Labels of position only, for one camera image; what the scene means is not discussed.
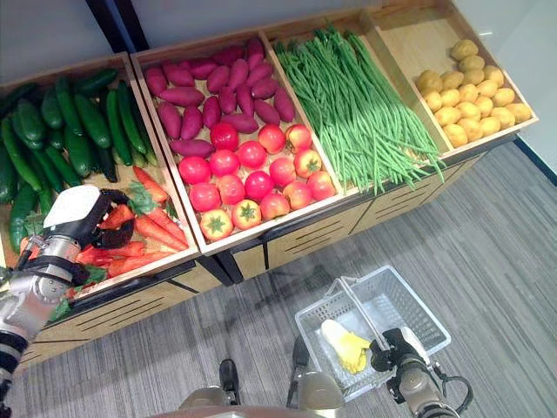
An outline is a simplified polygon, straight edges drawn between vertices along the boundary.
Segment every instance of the yellow potato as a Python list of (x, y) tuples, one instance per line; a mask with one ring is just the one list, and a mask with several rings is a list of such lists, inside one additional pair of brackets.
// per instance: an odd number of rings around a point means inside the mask
[(427, 89), (441, 91), (443, 90), (443, 81), (438, 73), (433, 70), (425, 70), (416, 79), (416, 87), (419, 91)]
[(480, 128), (484, 137), (487, 137), (500, 131), (501, 122), (495, 116), (488, 116), (480, 121)]
[(532, 117), (532, 109), (523, 103), (511, 103), (505, 106), (513, 115), (517, 124), (530, 119)]
[(483, 70), (486, 62), (484, 58), (478, 55), (471, 55), (470, 57), (464, 58), (459, 62), (459, 70), (462, 72), (467, 72), (470, 70)]
[(441, 126), (456, 124), (460, 119), (460, 111), (454, 107), (441, 107), (435, 112), (435, 118)]
[(451, 57), (457, 61), (462, 61), (464, 58), (478, 53), (478, 47), (470, 39), (462, 39), (454, 44), (451, 49)]
[(477, 85), (484, 81), (484, 71), (483, 70), (470, 70), (464, 73), (464, 78), (462, 79), (462, 84), (474, 84)]
[(493, 96), (493, 104), (495, 107), (505, 107), (506, 105), (510, 105), (513, 101), (514, 91), (513, 89), (508, 89), (507, 87), (498, 89)]
[(501, 88), (505, 83), (503, 71), (493, 65), (486, 65), (486, 68), (484, 68), (484, 74), (486, 76), (486, 80), (493, 80), (497, 83), (497, 87), (499, 88)]
[(491, 98), (479, 96), (474, 104), (480, 108), (481, 116), (483, 118), (487, 118), (491, 115), (491, 110), (493, 109), (493, 100)]
[(460, 125), (450, 124), (443, 128), (443, 131), (453, 144), (453, 147), (458, 148), (459, 146), (466, 145), (468, 143), (468, 137), (466, 136), (466, 131)]
[(486, 96), (487, 98), (492, 98), (497, 92), (497, 82), (494, 80), (485, 80), (478, 84), (478, 91), (480, 96)]
[(473, 119), (478, 122), (480, 121), (481, 111), (474, 103), (463, 102), (457, 105), (456, 108), (460, 111), (461, 118)]
[(501, 129), (514, 126), (514, 114), (505, 107), (494, 107), (491, 116), (496, 117), (501, 122)]
[(460, 92), (460, 101), (470, 102), (470, 103), (475, 102), (476, 98), (478, 98), (478, 95), (480, 94), (476, 86), (473, 84), (462, 85), (459, 88), (459, 92)]
[(464, 128), (464, 132), (466, 132), (466, 136), (468, 137), (468, 142), (477, 141), (483, 137), (480, 122), (477, 120), (463, 118), (459, 120), (459, 125)]
[(441, 92), (443, 107), (454, 107), (460, 103), (460, 92), (456, 89)]
[(464, 74), (460, 71), (447, 71), (441, 74), (441, 80), (443, 81), (443, 90), (458, 89), (462, 84), (464, 79)]

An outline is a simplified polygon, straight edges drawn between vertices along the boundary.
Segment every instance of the wooden crate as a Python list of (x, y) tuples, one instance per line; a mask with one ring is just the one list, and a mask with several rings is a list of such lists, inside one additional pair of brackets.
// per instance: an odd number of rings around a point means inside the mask
[[(126, 83), (129, 84), (129, 86), (133, 91), (133, 96), (138, 103), (139, 110), (141, 111), (141, 116), (143, 118), (145, 127), (147, 128), (147, 132), (149, 134), (149, 139), (151, 140), (153, 150), (157, 156), (158, 163), (159, 163), (159, 167), (149, 166), (146, 167), (145, 170), (159, 184), (163, 185), (165, 190), (168, 192), (172, 204), (176, 208), (179, 224), (185, 232), (185, 236), (188, 240), (188, 243), (190, 244), (190, 247), (187, 250), (174, 253), (172, 256), (158, 260), (154, 263), (150, 263), (147, 266), (143, 266), (138, 269), (132, 270), (128, 273), (124, 273), (117, 277), (111, 278), (94, 287), (89, 287), (83, 290), (81, 293), (78, 293), (76, 296), (77, 299), (87, 294), (92, 294), (104, 290), (106, 287), (110, 287), (118, 283), (122, 283), (124, 281), (133, 279), (134, 277), (137, 277), (139, 275), (146, 275), (149, 273), (156, 273), (156, 272), (163, 271), (166, 268), (190, 260), (191, 258), (194, 258), (199, 254), (198, 247), (191, 233), (191, 228), (189, 227), (187, 217), (185, 215), (182, 204), (180, 203), (178, 197), (178, 191), (174, 186), (174, 183), (171, 178), (171, 174), (166, 164), (166, 160), (164, 159), (164, 154), (160, 149), (157, 136), (153, 130), (149, 112), (145, 108), (144, 100), (139, 91), (138, 82), (135, 78), (133, 69), (131, 68), (131, 62), (128, 57), (128, 54), (120, 53), (109, 57), (93, 59), (91, 61), (86, 61), (79, 64), (68, 65), (52, 71), (42, 72), (34, 76), (22, 78), (11, 83), (2, 84), (0, 86), (0, 91), (2, 92), (2, 95), (4, 95), (7, 92), (10, 92), (13, 89), (17, 88), (19, 85), (24, 83), (29, 83), (31, 81), (38, 83), (41, 86), (41, 88), (44, 88), (46, 86), (53, 85), (56, 79), (61, 75), (65, 75), (70, 79), (83, 78), (83, 77), (88, 77), (89, 75), (103, 68), (114, 68), (118, 70), (118, 76), (117, 76), (117, 80), (115, 81), (115, 84), (117, 84), (118, 80), (124, 80), (126, 81)], [(109, 183), (102, 174), (95, 174), (95, 173), (91, 174), (89, 178), (85, 179), (84, 183), (89, 185), (96, 185), (97, 187), (101, 187), (101, 188), (117, 188), (125, 193), (129, 193), (130, 182), (136, 179), (133, 170), (131, 169), (131, 167), (127, 167), (124, 165), (117, 165), (117, 175), (119, 178), (119, 181), (117, 183)], [(2, 210), (0, 211), (0, 250), (1, 250), (0, 263), (3, 264), (4, 266), (14, 266), (17, 261), (17, 255), (12, 251), (10, 246), (10, 240), (8, 234), (9, 216), (10, 216), (10, 207), (2, 206)], [(141, 239), (141, 238), (138, 237), (136, 234), (134, 234), (134, 237), (132, 239)], [(166, 247), (159, 245), (157, 242), (153, 241), (152, 239), (148, 240), (147, 251), (157, 251), (157, 250), (164, 251), (165, 248)]]

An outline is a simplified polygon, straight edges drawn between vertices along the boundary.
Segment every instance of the white plastic basket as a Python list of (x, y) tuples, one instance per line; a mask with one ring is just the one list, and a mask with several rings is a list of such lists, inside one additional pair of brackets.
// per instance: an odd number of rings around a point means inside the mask
[(381, 267), (361, 279), (336, 279), (325, 297), (296, 313), (295, 320), (313, 364), (335, 379), (345, 401), (378, 388), (393, 372), (376, 372), (371, 367), (369, 351), (364, 371), (346, 372), (321, 334), (323, 321), (336, 320), (362, 338), (378, 340), (382, 348), (386, 348), (382, 333), (391, 328), (410, 327), (430, 356), (451, 342), (445, 327), (391, 266)]

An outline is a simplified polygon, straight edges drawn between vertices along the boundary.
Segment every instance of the gray carpet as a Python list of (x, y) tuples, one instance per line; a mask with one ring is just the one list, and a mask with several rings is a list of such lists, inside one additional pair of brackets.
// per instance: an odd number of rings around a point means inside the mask
[[(244, 403), (284, 404), (294, 314), (335, 277), (390, 264), (453, 337), (435, 358), (473, 384), (464, 416), (554, 416), (556, 218), (555, 188), (504, 145), (429, 205), (31, 367), (8, 403), (28, 418), (168, 412), (218, 384), (219, 362), (232, 357)], [(409, 414), (381, 388), (349, 403), (346, 416)]]

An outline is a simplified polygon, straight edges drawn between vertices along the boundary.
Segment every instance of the tomato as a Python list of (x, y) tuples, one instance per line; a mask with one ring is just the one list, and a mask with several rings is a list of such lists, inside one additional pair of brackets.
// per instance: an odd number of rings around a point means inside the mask
[(261, 214), (263, 219), (275, 219), (286, 215), (290, 211), (288, 200), (278, 193), (269, 193), (261, 200)]
[(209, 167), (215, 176), (223, 177), (226, 174), (236, 174), (240, 167), (240, 161), (234, 152), (218, 150), (211, 155)]
[(272, 180), (266, 172), (253, 172), (245, 180), (245, 194), (248, 198), (260, 201), (272, 190)]
[(269, 174), (276, 185), (284, 187), (296, 179), (296, 169), (293, 162), (287, 157), (275, 159), (269, 166)]
[(262, 127), (258, 133), (258, 141), (270, 154), (280, 152), (286, 145), (285, 134), (278, 125)]
[(199, 221), (199, 226), (203, 235), (211, 241), (225, 238), (234, 230), (230, 216), (222, 209), (205, 212)]
[(285, 187), (283, 194), (290, 202), (293, 211), (306, 207), (312, 201), (312, 191), (306, 183), (301, 181), (293, 181)]
[(238, 148), (238, 158), (244, 167), (257, 170), (261, 168), (267, 160), (265, 148), (257, 141), (244, 142)]
[(294, 158), (294, 167), (296, 167), (296, 173), (307, 179), (314, 172), (321, 170), (321, 157), (314, 150), (303, 150), (296, 154)]
[(225, 205), (236, 205), (245, 197), (244, 183), (233, 174), (226, 174), (218, 179), (217, 187)]
[(238, 149), (238, 131), (226, 122), (218, 122), (211, 128), (211, 143), (218, 150), (236, 151)]
[(330, 198), (337, 193), (332, 185), (331, 176), (327, 172), (315, 172), (307, 180), (307, 185), (316, 200)]
[(190, 188), (190, 201), (198, 212), (206, 212), (220, 206), (218, 189), (211, 183), (197, 183)]
[(261, 209), (253, 200), (244, 199), (232, 209), (232, 222), (242, 231), (261, 223)]
[(178, 164), (180, 177), (188, 185), (204, 183), (211, 178), (209, 163), (197, 156), (185, 157)]

